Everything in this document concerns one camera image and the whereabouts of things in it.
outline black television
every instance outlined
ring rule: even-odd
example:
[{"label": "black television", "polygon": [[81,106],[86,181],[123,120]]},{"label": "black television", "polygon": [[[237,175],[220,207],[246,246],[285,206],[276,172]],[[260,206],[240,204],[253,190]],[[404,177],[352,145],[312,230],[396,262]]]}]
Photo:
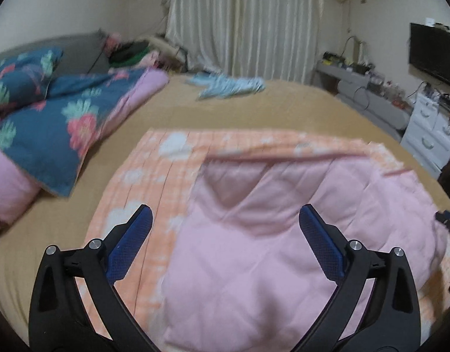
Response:
[{"label": "black television", "polygon": [[450,33],[411,23],[409,63],[450,86]]}]

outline bed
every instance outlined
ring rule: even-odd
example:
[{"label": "bed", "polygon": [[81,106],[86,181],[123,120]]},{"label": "bed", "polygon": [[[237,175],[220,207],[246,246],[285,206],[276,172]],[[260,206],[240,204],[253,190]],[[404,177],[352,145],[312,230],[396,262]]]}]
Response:
[{"label": "bed", "polygon": [[450,210],[440,185],[388,134],[330,94],[297,83],[270,81],[256,95],[197,101],[200,88],[174,75],[168,86],[139,108],[88,154],[70,198],[41,193],[20,220],[0,236],[0,310],[28,342],[32,287],[44,249],[83,244],[107,183],[150,128],[282,128],[384,143],[414,169],[433,201]]}]

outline drawer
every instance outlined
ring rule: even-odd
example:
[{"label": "drawer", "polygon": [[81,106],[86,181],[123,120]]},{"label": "drawer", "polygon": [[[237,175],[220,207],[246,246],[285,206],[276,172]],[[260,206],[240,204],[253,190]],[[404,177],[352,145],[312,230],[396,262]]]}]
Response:
[{"label": "drawer", "polygon": [[450,146],[450,115],[443,109],[440,109],[433,133],[435,137]]},{"label": "drawer", "polygon": [[416,105],[414,106],[412,118],[422,122],[424,127],[433,129],[438,113],[438,103],[432,102],[424,97],[419,97]]},{"label": "drawer", "polygon": [[450,160],[450,147],[446,147],[429,131],[423,129],[415,121],[409,123],[406,134],[404,136],[414,145],[424,157],[433,162],[437,167],[442,169]]},{"label": "drawer", "polygon": [[436,180],[439,179],[441,173],[440,168],[438,168],[437,165],[427,160],[416,149],[416,147],[411,143],[411,141],[408,138],[403,137],[403,140],[401,141],[401,146],[403,146],[403,148],[407,150],[416,159],[416,161],[421,165],[422,168],[424,168],[430,174],[430,176],[432,176]]}]

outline metal screw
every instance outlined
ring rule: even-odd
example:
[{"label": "metal screw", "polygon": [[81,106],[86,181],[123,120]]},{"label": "metal screw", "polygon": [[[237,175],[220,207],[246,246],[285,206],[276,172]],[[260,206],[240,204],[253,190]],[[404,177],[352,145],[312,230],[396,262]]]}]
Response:
[{"label": "metal screw", "polygon": [[402,257],[404,255],[404,250],[400,247],[395,247],[394,252],[398,257]]},{"label": "metal screw", "polygon": [[101,244],[102,244],[102,242],[100,239],[93,239],[90,242],[90,249],[93,249],[93,250],[99,249],[101,247]]},{"label": "metal screw", "polygon": [[350,241],[350,248],[353,250],[360,250],[362,249],[362,244],[359,241]]},{"label": "metal screw", "polygon": [[45,250],[45,253],[46,253],[47,255],[52,255],[52,254],[54,254],[56,251],[57,251],[57,247],[54,246],[54,245],[52,245],[52,246],[49,246],[49,247]]}]

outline blue floral comforter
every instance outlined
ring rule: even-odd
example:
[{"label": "blue floral comforter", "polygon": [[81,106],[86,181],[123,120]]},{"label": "blue floral comforter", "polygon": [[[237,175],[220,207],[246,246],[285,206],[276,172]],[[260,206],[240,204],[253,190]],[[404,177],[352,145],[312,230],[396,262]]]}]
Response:
[{"label": "blue floral comforter", "polygon": [[51,47],[1,60],[0,111],[44,100],[61,56],[62,49]]},{"label": "blue floral comforter", "polygon": [[1,151],[50,192],[69,196],[100,128],[143,73],[53,79],[46,100],[0,116]]}]

